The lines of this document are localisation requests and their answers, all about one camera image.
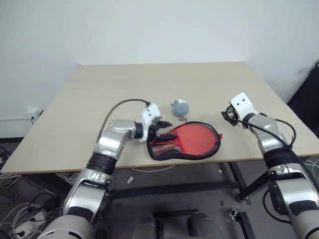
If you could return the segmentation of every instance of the gray toy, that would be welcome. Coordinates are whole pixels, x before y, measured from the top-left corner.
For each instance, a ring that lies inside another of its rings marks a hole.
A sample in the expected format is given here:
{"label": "gray toy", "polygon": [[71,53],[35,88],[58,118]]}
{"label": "gray toy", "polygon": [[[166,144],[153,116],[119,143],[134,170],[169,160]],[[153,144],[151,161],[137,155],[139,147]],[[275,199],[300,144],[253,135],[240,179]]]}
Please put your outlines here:
{"label": "gray toy", "polygon": [[189,105],[186,101],[184,100],[174,100],[173,103],[170,104],[171,106],[171,111],[173,115],[176,117],[179,117],[180,120],[185,120],[186,115],[189,111]]}

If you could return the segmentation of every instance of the cable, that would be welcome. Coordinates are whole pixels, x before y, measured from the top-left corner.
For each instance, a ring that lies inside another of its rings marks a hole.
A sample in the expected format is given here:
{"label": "cable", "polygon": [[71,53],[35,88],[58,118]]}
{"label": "cable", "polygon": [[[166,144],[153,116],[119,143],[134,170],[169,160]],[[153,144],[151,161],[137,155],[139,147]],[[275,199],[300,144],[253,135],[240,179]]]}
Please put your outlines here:
{"label": "cable", "polygon": [[143,172],[143,173],[154,173],[154,172],[161,172],[161,171],[164,171],[164,170],[173,168],[173,167],[175,167],[175,165],[170,166],[170,167],[167,167],[167,168],[158,169],[158,170],[151,170],[151,171],[140,170],[140,169],[136,169],[136,168],[131,168],[131,169],[132,169],[132,170],[135,170],[135,171]]}
{"label": "cable", "polygon": [[108,226],[106,225],[106,223],[104,223],[104,227],[105,227],[105,231],[106,231],[106,234],[107,234],[107,239],[111,239],[111,235],[110,235],[110,232],[109,232],[109,229],[108,229]]}
{"label": "cable", "polygon": [[105,119],[104,119],[104,121],[103,121],[102,127],[101,127],[101,129],[100,129],[100,132],[99,132],[99,135],[98,135],[96,141],[98,141],[99,138],[101,137],[101,134],[102,134],[102,132],[103,132],[104,126],[105,126],[106,122],[108,121],[110,115],[112,114],[113,110],[115,110],[115,108],[116,108],[117,106],[119,106],[119,105],[121,105],[121,104],[123,104],[123,103],[125,103],[125,102],[130,102],[130,101],[140,101],[140,102],[144,102],[144,103],[146,104],[146,106],[149,106],[149,104],[150,104],[150,102],[145,101],[145,100],[141,100],[141,99],[128,99],[128,100],[124,100],[124,101],[118,102],[116,105],[114,105],[114,106],[111,108],[111,110],[110,110],[110,111],[108,112],[108,114],[106,115],[106,117],[105,117]]}
{"label": "cable", "polygon": [[42,219],[42,220],[36,220],[35,218],[30,218],[29,221],[31,222],[43,222],[43,221],[46,221],[48,220],[48,218],[45,218],[45,219]]}
{"label": "cable", "polygon": [[39,190],[43,190],[44,188],[42,188],[42,187],[39,187],[38,185],[36,185],[36,184],[31,184],[31,181],[29,181],[28,179],[26,179],[25,177],[22,177],[29,185],[30,185],[30,187],[36,187],[37,189],[39,189]]}
{"label": "cable", "polygon": [[9,182],[8,184],[3,184],[4,187],[8,188],[13,186],[19,179],[20,179],[21,175],[18,175],[17,177],[13,178],[11,182]]}
{"label": "cable", "polygon": [[[16,229],[19,228],[21,225],[23,225],[26,221],[32,221],[32,218],[35,219],[34,216],[37,215],[39,212],[41,212],[45,218],[47,217],[47,212],[42,208],[41,205],[32,204],[31,207],[35,208],[35,210],[31,213],[31,215],[29,215],[30,214],[30,211],[28,210],[29,205],[24,206],[17,212],[12,222],[13,227],[12,227],[12,231],[10,232],[11,235],[13,233],[16,233]],[[33,238],[33,236],[37,234],[38,230],[40,230],[44,225],[45,224],[42,224],[38,229],[34,229],[33,231],[31,231],[31,234],[28,235],[28,238]],[[21,231],[18,233],[20,237],[25,234],[24,231]]]}
{"label": "cable", "polygon": [[310,164],[305,163],[305,165],[310,166],[310,167],[312,168],[314,178],[319,181],[319,178],[318,178],[319,166],[316,165],[316,163],[317,163],[318,161],[319,161],[319,160],[317,160],[316,162],[312,162],[312,161],[310,161],[310,160],[307,159],[306,162],[309,162]]}
{"label": "cable", "polygon": [[56,194],[56,193],[53,193],[53,192],[47,190],[46,188],[45,188],[44,190],[45,190],[45,192],[47,192],[47,193],[49,193],[49,194],[52,194],[52,195],[55,195],[55,194]]}
{"label": "cable", "polygon": [[291,126],[291,128],[293,129],[294,131],[294,137],[293,137],[293,140],[290,144],[287,144],[283,139],[281,139],[279,136],[277,136],[276,134],[264,129],[264,128],[261,128],[261,127],[258,127],[252,123],[248,123],[248,122],[243,122],[242,120],[238,120],[238,119],[230,119],[230,121],[233,121],[233,122],[239,122],[239,123],[243,123],[243,124],[246,124],[246,125],[249,125],[250,127],[253,127],[253,128],[256,128],[256,129],[259,129],[265,133],[268,133],[270,134],[271,136],[273,136],[274,138],[276,138],[280,143],[283,144],[284,147],[282,148],[276,148],[276,149],[273,149],[272,151],[276,151],[276,150],[281,150],[281,149],[288,149],[288,153],[293,157],[293,159],[296,161],[296,163],[300,164],[302,166],[302,168],[307,172],[308,176],[310,177],[310,179],[312,180],[312,183],[314,185],[314,187],[317,189],[317,191],[319,192],[319,186],[318,186],[318,183],[316,181],[316,179],[314,178],[314,176],[311,174],[310,170],[305,166],[305,164],[299,159],[299,157],[295,154],[295,152],[292,151],[292,147],[293,147],[293,143],[295,142],[295,139],[297,137],[297,133],[296,133],[296,130],[295,128],[281,120],[280,122],[285,122],[287,123],[287,125]]}
{"label": "cable", "polygon": [[6,152],[9,156],[11,156],[11,153],[6,149],[6,148],[4,148],[4,147],[2,147],[1,145],[0,145],[0,149],[2,149],[4,152]]}
{"label": "cable", "polygon": [[0,225],[0,227],[3,227],[4,225],[6,225],[6,224],[8,224],[8,225],[10,225],[12,228],[13,228],[13,225],[12,225],[12,223],[9,223],[9,222],[6,222],[6,223],[2,223],[1,225]]}
{"label": "cable", "polygon": [[12,179],[12,178],[16,178],[16,177],[20,177],[20,175],[18,175],[18,174],[0,174],[0,179]]}
{"label": "cable", "polygon": [[14,234],[12,234],[12,235],[9,237],[9,239],[10,239],[10,238],[13,238],[13,236],[15,236],[15,235],[19,235],[19,237],[22,237],[22,236],[24,236],[24,232],[14,233]]}
{"label": "cable", "polygon": [[291,143],[289,144],[289,146],[292,148],[293,147],[293,144],[294,142],[296,141],[296,138],[297,138],[297,132],[295,130],[295,128],[288,122],[284,121],[284,120],[281,120],[281,119],[275,119],[275,121],[278,121],[278,122],[281,122],[281,123],[284,123],[286,125],[288,125],[294,132],[294,136],[293,136],[293,139],[291,140]]}
{"label": "cable", "polygon": [[9,213],[8,215],[1,221],[0,223],[0,227],[4,225],[4,221],[9,217],[9,215],[14,212],[16,209],[18,209],[19,207],[23,206],[23,205],[28,205],[29,203],[23,203],[23,204],[20,204],[18,206],[16,206],[15,208],[13,208]]}
{"label": "cable", "polygon": [[265,211],[268,213],[269,216],[271,216],[273,219],[275,219],[276,221],[278,222],[281,222],[281,223],[287,223],[287,224],[291,224],[290,221],[286,221],[286,220],[282,220],[280,218],[277,218],[275,217],[274,215],[271,214],[271,212],[268,210],[267,206],[266,206],[266,196],[267,194],[269,193],[269,189],[267,189],[264,193],[264,196],[263,196],[263,206],[264,206],[264,209]]}
{"label": "cable", "polygon": [[62,178],[65,182],[73,185],[79,176],[80,172],[73,172],[73,173],[56,173],[56,175]]}
{"label": "cable", "polygon": [[37,195],[35,198],[33,198],[33,199],[31,200],[31,202],[30,202],[29,205],[28,205],[27,210],[29,211],[30,205],[33,204],[35,200],[37,200],[39,197],[41,197],[41,196],[43,196],[43,195],[50,195],[51,197],[55,197],[54,195],[52,195],[52,194],[50,194],[50,193],[47,193],[47,192],[45,192],[45,193],[40,193],[39,195]]}

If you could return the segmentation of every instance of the gray carpet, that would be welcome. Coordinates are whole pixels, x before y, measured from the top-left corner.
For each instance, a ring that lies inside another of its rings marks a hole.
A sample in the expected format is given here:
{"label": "gray carpet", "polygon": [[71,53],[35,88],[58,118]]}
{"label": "gray carpet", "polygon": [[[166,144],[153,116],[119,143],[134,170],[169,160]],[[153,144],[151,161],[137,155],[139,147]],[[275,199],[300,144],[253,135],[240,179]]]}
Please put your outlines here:
{"label": "gray carpet", "polygon": [[[247,182],[251,183],[260,176],[267,168],[263,161],[248,161],[238,163],[242,174]],[[155,170],[165,167],[143,168],[142,170]],[[228,164],[209,163],[194,165],[179,165],[171,169],[144,173],[132,169],[118,169],[114,173],[115,190],[133,189],[139,187],[151,187],[170,184],[185,184],[195,182],[221,182],[233,180]],[[19,180],[13,186],[13,190],[19,193],[18,200],[13,204],[0,205],[0,220],[2,220],[14,206],[20,203],[29,202],[35,195],[44,192],[24,180]],[[107,216],[107,224],[114,239],[129,239],[134,231],[135,225],[141,218],[152,215],[155,212],[176,211],[187,209],[199,209],[200,212],[210,216],[224,235],[225,239],[243,239],[240,225],[230,220],[228,213],[231,209],[238,212],[247,212],[256,238],[258,239],[282,239],[296,238],[293,229],[287,225],[273,220],[266,214],[262,206],[262,196],[265,189],[250,197],[252,205],[246,202],[237,203],[234,198],[238,193],[237,189],[222,189],[215,191],[202,191],[194,193],[168,194],[147,196],[129,199],[113,200],[112,207]],[[41,204],[46,197],[40,198]],[[267,204],[271,212],[270,199]],[[174,217],[163,219],[164,232],[166,237],[186,236],[187,217]]]}

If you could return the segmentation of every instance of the wooden table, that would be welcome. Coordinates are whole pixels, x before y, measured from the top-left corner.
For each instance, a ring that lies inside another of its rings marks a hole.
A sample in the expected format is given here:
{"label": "wooden table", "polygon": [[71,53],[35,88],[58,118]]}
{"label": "wooden table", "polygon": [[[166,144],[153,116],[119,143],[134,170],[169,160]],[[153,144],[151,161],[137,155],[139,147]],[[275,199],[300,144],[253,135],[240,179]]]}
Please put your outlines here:
{"label": "wooden table", "polygon": [[[319,154],[317,137],[245,63],[187,63],[78,66],[2,169],[2,173],[43,173],[81,170],[92,154],[105,115],[117,102],[141,98],[158,104],[162,120],[181,124],[170,111],[174,99],[189,102],[188,121],[211,124],[223,134],[221,147],[200,161],[154,161],[146,145],[129,142],[118,168],[259,160],[255,136],[232,127],[220,114],[229,100],[245,92],[254,108],[290,122],[297,131],[294,151],[299,156]],[[139,121],[142,103],[117,108],[110,119]],[[292,132],[279,125],[286,138]]]}

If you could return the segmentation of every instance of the white cable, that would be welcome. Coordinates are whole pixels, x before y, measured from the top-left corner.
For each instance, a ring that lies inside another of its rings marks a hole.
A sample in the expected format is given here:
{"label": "white cable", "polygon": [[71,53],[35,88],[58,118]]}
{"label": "white cable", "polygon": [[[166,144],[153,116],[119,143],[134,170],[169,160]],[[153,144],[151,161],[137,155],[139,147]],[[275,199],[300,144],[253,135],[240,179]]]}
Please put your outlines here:
{"label": "white cable", "polygon": [[75,180],[77,179],[77,177],[79,176],[79,172],[75,172],[73,173],[71,176],[67,176],[67,173],[56,173],[57,176],[59,176],[60,178],[62,178],[65,182],[73,185]]}
{"label": "white cable", "polygon": [[11,178],[16,178],[16,177],[20,177],[20,175],[18,174],[1,174],[0,175],[0,179],[11,179]]}
{"label": "white cable", "polygon": [[20,179],[20,175],[12,182],[12,183],[10,183],[9,185],[7,185],[6,187],[8,188],[8,187],[11,187],[13,184],[15,184],[19,179]]}
{"label": "white cable", "polygon": [[[12,231],[10,232],[10,235],[13,236],[13,233],[16,233],[14,232],[13,230],[15,228],[17,228],[18,226],[20,226],[21,224],[23,224],[25,221],[27,220],[30,220],[34,215],[36,215],[35,213],[38,213],[36,211],[33,211],[31,213],[31,215],[27,218],[22,218],[25,214],[29,213],[28,211],[28,208],[29,206],[33,206],[37,209],[40,209],[42,208],[42,206],[38,205],[38,204],[28,204],[27,206],[24,206],[23,208],[21,208],[17,214],[15,215],[14,219],[13,219],[13,223],[12,223]],[[47,218],[47,213],[44,209],[41,209],[41,212],[43,213],[43,215]],[[42,227],[44,226],[45,224],[43,224],[39,229],[33,231],[30,235],[28,235],[27,238],[32,238],[39,230],[42,229]]]}
{"label": "white cable", "polygon": [[305,165],[307,165],[307,166],[310,166],[311,167],[311,169],[312,169],[312,171],[313,171],[313,175],[315,175],[315,172],[314,172],[314,165],[312,165],[312,164],[308,164],[308,163],[305,163]]}
{"label": "white cable", "polygon": [[49,194],[55,195],[55,193],[53,193],[53,192],[47,190],[46,188],[45,188],[44,190],[45,190],[45,192],[47,192],[47,193],[49,193]]}
{"label": "white cable", "polygon": [[62,207],[53,209],[52,211],[48,212],[48,215],[51,215],[52,213],[55,213],[55,212],[57,212],[57,211],[60,211],[61,208],[62,208]]}
{"label": "white cable", "polygon": [[306,162],[311,163],[314,167],[316,167],[317,169],[319,169],[319,166],[316,164],[317,162],[319,162],[319,160],[317,160],[317,161],[314,163],[314,162],[312,162],[312,161],[310,161],[310,160],[307,159]]}
{"label": "white cable", "polygon": [[319,170],[319,166],[317,166],[316,164],[308,164],[308,163],[305,163],[305,165],[312,167],[313,173],[314,173],[314,167],[317,168],[317,170]]}
{"label": "white cable", "polygon": [[12,223],[2,223],[2,224],[0,225],[0,227],[4,226],[4,225],[6,225],[6,224],[9,224],[9,225],[13,228]]}
{"label": "white cable", "polygon": [[151,171],[140,170],[140,169],[137,169],[137,168],[131,168],[131,169],[135,170],[135,171],[143,172],[143,173],[154,173],[154,172],[161,172],[161,171],[164,171],[164,170],[168,170],[168,169],[173,168],[173,167],[175,167],[175,165],[167,167],[167,168],[158,169],[158,170],[151,170]]}
{"label": "white cable", "polygon": [[21,121],[21,120],[30,120],[30,118],[29,117],[1,118],[0,122],[4,122],[4,121]]}
{"label": "white cable", "polygon": [[14,212],[17,208],[19,208],[19,207],[21,207],[21,206],[23,206],[23,205],[29,205],[29,203],[22,203],[22,204],[16,206],[15,208],[13,208],[13,209],[8,213],[8,215],[1,221],[0,227],[2,226],[2,224],[4,223],[4,221],[10,216],[10,214],[11,214],[12,212]]}

